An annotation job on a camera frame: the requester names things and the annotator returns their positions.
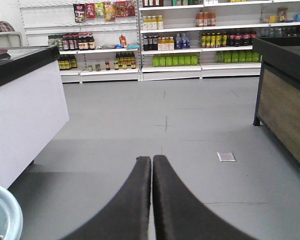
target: bottle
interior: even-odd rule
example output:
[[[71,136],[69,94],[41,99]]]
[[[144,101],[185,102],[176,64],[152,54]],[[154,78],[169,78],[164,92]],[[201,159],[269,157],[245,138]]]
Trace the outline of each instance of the bottle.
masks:
[[[174,54],[172,56],[172,66],[178,66],[178,55]]]
[[[78,67],[78,64],[75,55],[70,56],[70,61],[71,61],[72,68],[76,69]]]
[[[201,48],[205,48],[206,47],[206,34],[202,33],[201,34]]]
[[[172,66],[172,56],[171,55],[168,55],[165,57],[165,65],[167,67],[171,67]]]
[[[246,52],[244,50],[239,51],[239,63],[244,63],[246,61]]]
[[[152,51],[154,49],[153,44],[154,44],[154,36],[149,35],[148,36],[148,49],[149,49],[149,51]]]
[[[206,34],[206,37],[205,37],[205,47],[206,48],[210,48],[211,47],[211,36],[210,36],[210,33]]]
[[[251,50],[245,51],[245,62],[246,63],[252,62],[252,51]]]
[[[182,39],[179,33],[177,33],[175,37],[175,49],[182,49]]]
[[[154,66],[154,67],[159,67],[159,57],[158,56],[153,56],[153,58],[152,58],[152,66]]]
[[[231,61],[232,61],[232,53],[231,51],[226,51],[224,53],[224,62],[228,64],[231,63]]]
[[[172,36],[169,39],[169,50],[175,50],[175,40]]]
[[[203,13],[203,26],[204,27],[208,26],[208,17],[209,17],[209,13],[207,11],[205,11]]]
[[[241,45],[241,34],[237,33],[234,37],[234,46],[240,47],[240,45]]]
[[[207,25],[211,26],[211,13],[210,12],[208,12],[207,17],[208,17],[208,19],[207,19]]]
[[[166,51],[167,48],[166,48],[166,38],[165,37],[162,37],[161,38],[161,51]]]
[[[143,51],[149,51],[148,37],[143,35]]]
[[[95,38],[92,32],[89,33],[89,49],[90,50],[95,50],[96,49],[96,44],[95,44]]]
[[[197,16],[198,16],[197,27],[203,27],[204,26],[204,13],[199,12]]]
[[[182,39],[182,49],[187,49],[187,46],[188,46],[187,37],[186,37],[186,34],[184,32],[182,33],[181,39]]]
[[[128,52],[127,55],[126,55],[126,64],[128,66],[131,66],[131,54],[130,54],[130,52]]]
[[[216,25],[216,13],[213,11],[210,15],[210,26]]]
[[[153,46],[153,50],[154,51],[158,51],[158,35],[154,35],[153,36],[153,44],[152,44],[152,46]]]
[[[218,32],[215,36],[215,47],[220,48],[221,47],[221,33]]]
[[[120,52],[120,62],[119,62],[119,67],[122,67],[122,64],[124,62],[124,54],[122,52]]]
[[[151,18],[152,30],[157,30],[157,16],[152,16]]]
[[[216,34],[213,32],[211,35],[210,48],[216,47]]]
[[[62,45],[63,45],[63,50],[64,51],[69,51],[70,50],[68,35],[63,35]]]
[[[164,29],[164,19],[162,15],[159,15],[157,18],[157,28],[160,30]]]
[[[147,17],[146,27],[148,30],[152,30],[152,17],[151,16]]]
[[[158,51],[162,51],[162,40],[161,40],[161,37],[158,38]]]
[[[221,37],[221,47],[227,46],[227,33],[224,32]]]
[[[239,53],[238,53],[238,51],[232,51],[231,62],[232,63],[238,63],[239,62]]]
[[[159,56],[159,66],[160,67],[165,67],[166,66],[166,57],[164,57],[163,55]]]
[[[142,30],[148,30],[148,18],[146,16],[142,17]]]

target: store shelf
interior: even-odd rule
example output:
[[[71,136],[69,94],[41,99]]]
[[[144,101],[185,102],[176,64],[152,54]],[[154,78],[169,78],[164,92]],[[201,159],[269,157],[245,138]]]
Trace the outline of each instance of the store shelf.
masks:
[[[203,4],[198,5],[184,5],[184,6],[153,6],[153,7],[140,7],[139,11],[150,11],[150,10],[168,10],[168,9],[194,9],[203,8]]]
[[[213,48],[201,48],[202,52],[218,52],[218,51],[233,51],[233,50],[251,50],[252,45],[249,46],[225,46]]]
[[[201,71],[200,65],[190,66],[148,66],[141,69],[143,73],[155,73],[155,72],[188,72],[188,71]]]
[[[284,27],[300,25],[300,21],[269,23],[269,27]]]
[[[300,2],[300,0],[272,0],[274,4],[276,3],[293,3],[293,2]]]
[[[203,63],[202,70],[226,70],[226,69],[252,69],[261,68],[261,62],[238,62],[238,63]]]
[[[84,70],[84,68],[75,68],[70,70],[60,70],[61,76],[79,76],[80,73]]]
[[[96,49],[96,50],[79,50],[77,54],[100,54],[100,53],[117,53],[117,52],[134,52],[138,51],[138,48],[126,49],[126,48],[114,48],[114,49]]]
[[[133,73],[138,73],[139,69],[119,69],[119,70],[101,70],[101,71],[87,71],[84,70],[80,73],[81,76],[91,76],[91,75],[109,75],[109,74],[133,74]]]
[[[237,5],[251,5],[251,4],[271,4],[271,3],[272,3],[272,0],[220,2],[220,3],[215,3],[215,4],[205,4],[204,7],[237,6]]]
[[[169,32],[187,32],[187,31],[201,31],[203,28],[200,26],[194,27],[178,27],[178,28],[166,28],[158,30],[141,30],[140,33],[169,33]]]
[[[142,51],[143,55],[153,55],[153,54],[181,54],[181,53],[200,53],[202,48],[188,48],[188,49],[175,49],[167,51]]]
[[[73,55],[73,54],[77,54],[78,51],[59,51],[60,54],[69,54],[69,55]]]
[[[266,28],[269,23],[254,23],[254,24],[240,24],[240,25],[217,25],[204,26],[203,30],[218,30],[218,29],[246,29],[246,28]]]

